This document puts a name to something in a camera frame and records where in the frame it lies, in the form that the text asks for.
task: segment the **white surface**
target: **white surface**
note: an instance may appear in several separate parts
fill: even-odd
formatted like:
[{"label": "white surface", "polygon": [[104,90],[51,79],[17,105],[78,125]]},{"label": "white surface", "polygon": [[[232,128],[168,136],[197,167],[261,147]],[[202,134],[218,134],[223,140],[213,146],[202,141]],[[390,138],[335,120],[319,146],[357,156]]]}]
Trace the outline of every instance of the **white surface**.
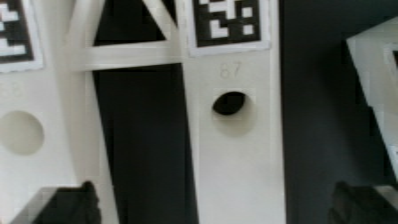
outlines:
[{"label": "white surface", "polygon": [[236,18],[234,1],[236,0],[223,0],[220,2],[206,3],[209,12],[225,12],[227,19]]},{"label": "white surface", "polygon": [[10,119],[14,124],[7,121],[8,113],[28,113],[42,127],[42,144],[40,135],[24,136],[28,133],[23,133],[17,136],[32,140],[33,148],[35,143],[39,145],[28,153],[26,145],[16,150],[8,147],[12,130],[0,137],[5,138],[0,145],[1,224],[16,217],[17,224],[28,224],[56,187],[80,187],[85,181],[92,181],[97,190],[103,223],[117,223],[92,77],[72,72],[67,66],[76,53],[65,45],[72,6],[72,0],[32,1],[46,66],[40,70],[0,75],[0,118],[5,117],[16,129],[30,128],[37,135],[37,124],[26,121],[32,119],[17,115]]},{"label": "white surface", "polygon": [[170,41],[90,47],[80,53],[83,63],[72,66],[90,71],[181,63],[177,49]]},{"label": "white surface", "polygon": [[245,35],[254,34],[254,26],[252,25],[243,26],[243,33],[245,33]]},{"label": "white surface", "polygon": [[229,36],[227,28],[220,27],[220,20],[209,21],[209,27],[211,27],[211,38],[220,38]]},{"label": "white surface", "polygon": [[245,7],[245,8],[243,8],[243,10],[241,10],[241,14],[243,14],[243,17],[245,17],[245,18],[252,17],[254,14],[252,14],[252,8],[250,8],[250,7]]},{"label": "white surface", "polygon": [[19,155],[33,154],[44,143],[44,132],[30,113],[14,111],[0,118],[0,143]]},{"label": "white surface", "polygon": [[[271,48],[225,54],[229,46],[202,57],[190,57],[184,38],[193,30],[191,1],[175,2],[199,223],[284,224],[277,1],[270,8],[261,1]],[[229,91],[241,91],[248,99],[239,113],[225,117],[211,105]]]},{"label": "white surface", "polygon": [[346,42],[398,177],[398,67],[392,59],[392,51],[398,50],[398,18]]},{"label": "white surface", "polygon": [[0,4],[0,14],[1,14],[1,21],[10,22],[19,20],[19,14],[14,11],[8,11],[8,5]]}]

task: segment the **dark panel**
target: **dark panel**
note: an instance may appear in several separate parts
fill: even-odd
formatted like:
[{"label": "dark panel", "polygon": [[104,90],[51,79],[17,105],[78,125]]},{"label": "dark panel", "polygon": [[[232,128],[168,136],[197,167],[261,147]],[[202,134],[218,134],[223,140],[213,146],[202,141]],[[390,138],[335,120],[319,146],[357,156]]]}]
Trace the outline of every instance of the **dark panel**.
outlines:
[{"label": "dark panel", "polygon": [[394,182],[344,39],[398,16],[396,0],[284,0],[282,118],[287,223],[326,223],[337,181]]},{"label": "dark panel", "polygon": [[394,51],[392,54],[394,54],[394,63],[396,63],[396,66],[398,66],[398,52]]},{"label": "dark panel", "polygon": [[106,0],[94,45],[163,40],[145,5],[136,0]]},{"label": "dark panel", "polygon": [[398,223],[398,210],[371,186],[350,186],[344,182],[335,184],[332,193],[332,209],[339,222],[328,224],[394,224]]},{"label": "dark panel", "polygon": [[97,196],[90,182],[81,188],[58,188],[32,224],[101,224]]},{"label": "dark panel", "polygon": [[95,72],[120,223],[193,224],[181,65]]}]

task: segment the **circular hole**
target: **circular hole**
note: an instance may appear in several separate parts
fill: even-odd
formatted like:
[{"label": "circular hole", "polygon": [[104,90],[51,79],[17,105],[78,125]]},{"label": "circular hole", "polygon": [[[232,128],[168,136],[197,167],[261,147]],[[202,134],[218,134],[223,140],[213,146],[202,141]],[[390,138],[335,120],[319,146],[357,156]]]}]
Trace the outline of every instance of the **circular hole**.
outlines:
[{"label": "circular hole", "polygon": [[222,115],[232,115],[239,112],[245,105],[245,94],[241,92],[225,93],[215,100],[213,110]]},{"label": "circular hole", "polygon": [[21,155],[33,154],[44,142],[40,122],[23,111],[5,114],[0,119],[0,142],[5,148]]}]

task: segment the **black background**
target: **black background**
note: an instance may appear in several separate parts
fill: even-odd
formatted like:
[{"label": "black background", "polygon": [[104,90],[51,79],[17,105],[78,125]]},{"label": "black background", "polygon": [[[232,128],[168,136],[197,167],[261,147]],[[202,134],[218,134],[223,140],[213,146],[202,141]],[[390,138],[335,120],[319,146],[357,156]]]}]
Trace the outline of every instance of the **black background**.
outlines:
[{"label": "black background", "polygon": [[[394,182],[344,45],[394,16],[396,0],[280,2],[287,224],[326,223],[337,181]],[[95,45],[161,38],[140,1],[108,1]],[[122,223],[195,223],[179,65],[94,76]]]}]

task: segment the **black knob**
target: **black knob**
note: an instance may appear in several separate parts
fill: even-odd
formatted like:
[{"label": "black knob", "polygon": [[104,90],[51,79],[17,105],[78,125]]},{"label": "black knob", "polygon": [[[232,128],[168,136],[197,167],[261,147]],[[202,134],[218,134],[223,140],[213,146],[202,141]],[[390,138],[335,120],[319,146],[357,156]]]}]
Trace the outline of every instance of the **black knob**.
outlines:
[{"label": "black knob", "polygon": [[215,100],[213,110],[222,115],[232,115],[238,113],[243,105],[245,94],[239,92],[229,92]]}]

